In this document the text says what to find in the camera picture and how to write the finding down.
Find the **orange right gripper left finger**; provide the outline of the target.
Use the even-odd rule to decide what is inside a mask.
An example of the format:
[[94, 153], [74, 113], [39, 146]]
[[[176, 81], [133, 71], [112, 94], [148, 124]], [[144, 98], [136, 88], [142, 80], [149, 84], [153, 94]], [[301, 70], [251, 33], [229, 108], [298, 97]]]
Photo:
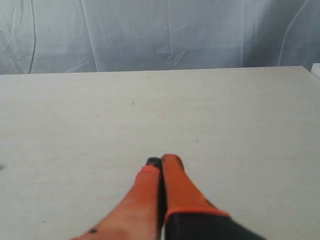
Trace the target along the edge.
[[132, 188], [99, 223], [76, 240], [159, 240], [162, 232], [162, 164], [150, 157]]

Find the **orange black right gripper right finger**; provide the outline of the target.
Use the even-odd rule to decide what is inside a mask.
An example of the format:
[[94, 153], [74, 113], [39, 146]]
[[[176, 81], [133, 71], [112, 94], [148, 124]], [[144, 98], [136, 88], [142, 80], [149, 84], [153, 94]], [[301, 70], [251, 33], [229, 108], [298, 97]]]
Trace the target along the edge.
[[167, 240], [261, 240], [215, 207], [194, 185], [179, 156], [161, 157], [166, 193], [164, 237]]

